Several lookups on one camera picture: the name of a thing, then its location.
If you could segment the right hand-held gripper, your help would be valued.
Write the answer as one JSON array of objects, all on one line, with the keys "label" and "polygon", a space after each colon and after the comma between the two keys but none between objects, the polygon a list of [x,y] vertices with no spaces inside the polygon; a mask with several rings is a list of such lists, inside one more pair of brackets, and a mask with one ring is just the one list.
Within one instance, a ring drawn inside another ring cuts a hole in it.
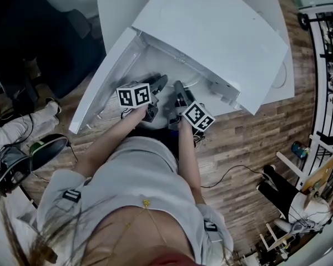
[{"label": "right hand-held gripper", "polygon": [[176,107],[168,115],[168,128],[176,131],[181,118],[184,118],[193,128],[204,132],[214,122],[215,118],[195,101],[195,97],[190,89],[185,88],[180,80],[174,83],[176,94]]}]

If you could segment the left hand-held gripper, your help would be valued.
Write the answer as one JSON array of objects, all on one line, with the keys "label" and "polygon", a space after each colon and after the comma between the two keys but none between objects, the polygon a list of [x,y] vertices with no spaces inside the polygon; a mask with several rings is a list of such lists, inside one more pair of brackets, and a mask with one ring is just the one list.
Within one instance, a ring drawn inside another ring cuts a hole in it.
[{"label": "left hand-held gripper", "polygon": [[147,112],[143,121],[152,122],[158,113],[158,98],[155,96],[160,93],[168,82],[168,76],[152,76],[150,85],[148,83],[130,83],[116,89],[119,106],[122,115],[133,109],[148,105]]}]

